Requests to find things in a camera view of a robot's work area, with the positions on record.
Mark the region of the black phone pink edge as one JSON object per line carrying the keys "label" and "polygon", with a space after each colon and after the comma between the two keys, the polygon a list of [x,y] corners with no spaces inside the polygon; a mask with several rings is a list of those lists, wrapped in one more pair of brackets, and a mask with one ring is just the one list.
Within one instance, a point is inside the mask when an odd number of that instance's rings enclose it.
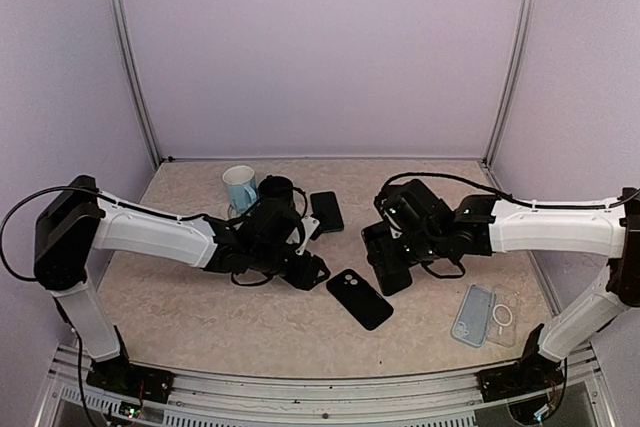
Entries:
{"label": "black phone pink edge", "polygon": [[361,236],[367,262],[374,270],[383,296],[390,297],[412,285],[410,264],[383,222],[365,227]]}

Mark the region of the black phone case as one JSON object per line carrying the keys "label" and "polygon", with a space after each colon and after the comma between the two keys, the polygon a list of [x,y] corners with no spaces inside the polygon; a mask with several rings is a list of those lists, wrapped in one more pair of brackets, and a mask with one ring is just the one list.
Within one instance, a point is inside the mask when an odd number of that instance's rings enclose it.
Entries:
{"label": "black phone case", "polygon": [[394,308],[353,269],[345,269],[327,283],[328,292],[367,331],[386,322]]}

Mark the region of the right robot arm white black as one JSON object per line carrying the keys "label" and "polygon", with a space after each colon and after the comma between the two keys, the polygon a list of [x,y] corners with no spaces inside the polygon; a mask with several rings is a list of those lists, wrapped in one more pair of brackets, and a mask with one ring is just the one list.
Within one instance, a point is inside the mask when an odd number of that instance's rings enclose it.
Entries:
{"label": "right robot arm white black", "polygon": [[412,282],[410,270],[445,259],[515,251],[578,252],[607,260],[596,280],[566,309],[534,329],[511,373],[523,391],[535,389],[574,347],[619,314],[639,305],[639,193],[567,204],[523,201],[480,186],[451,208],[407,173],[387,181],[374,199],[381,220],[361,232],[379,287],[393,295]]}

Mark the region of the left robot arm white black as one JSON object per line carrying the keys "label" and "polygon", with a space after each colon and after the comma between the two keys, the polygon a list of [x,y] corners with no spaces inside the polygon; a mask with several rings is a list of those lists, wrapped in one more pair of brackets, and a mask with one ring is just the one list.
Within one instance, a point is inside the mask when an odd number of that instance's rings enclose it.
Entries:
{"label": "left robot arm white black", "polygon": [[56,198],[36,221],[34,277],[55,299],[102,377],[121,392],[140,381],[116,326],[86,271],[94,250],[124,251],[176,261],[206,272],[247,271],[280,277],[309,291],[330,276],[307,249],[320,222],[283,201],[260,200],[247,212],[220,219],[180,216],[112,197],[91,176],[54,188]]}

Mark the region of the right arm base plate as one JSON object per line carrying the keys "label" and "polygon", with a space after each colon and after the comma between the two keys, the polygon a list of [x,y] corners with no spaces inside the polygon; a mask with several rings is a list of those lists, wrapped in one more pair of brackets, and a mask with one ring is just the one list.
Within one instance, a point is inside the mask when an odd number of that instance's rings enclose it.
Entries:
{"label": "right arm base plate", "polygon": [[545,390],[565,380],[559,368],[549,370],[519,364],[481,370],[476,377],[485,403]]}

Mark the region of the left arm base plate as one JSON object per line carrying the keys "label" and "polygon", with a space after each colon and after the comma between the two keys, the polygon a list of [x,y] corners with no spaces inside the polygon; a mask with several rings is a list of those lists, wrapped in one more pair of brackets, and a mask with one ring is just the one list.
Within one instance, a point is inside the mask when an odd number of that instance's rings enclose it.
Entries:
{"label": "left arm base plate", "polygon": [[86,382],[89,386],[139,401],[167,404],[174,378],[172,372],[163,369],[99,363],[90,367]]}

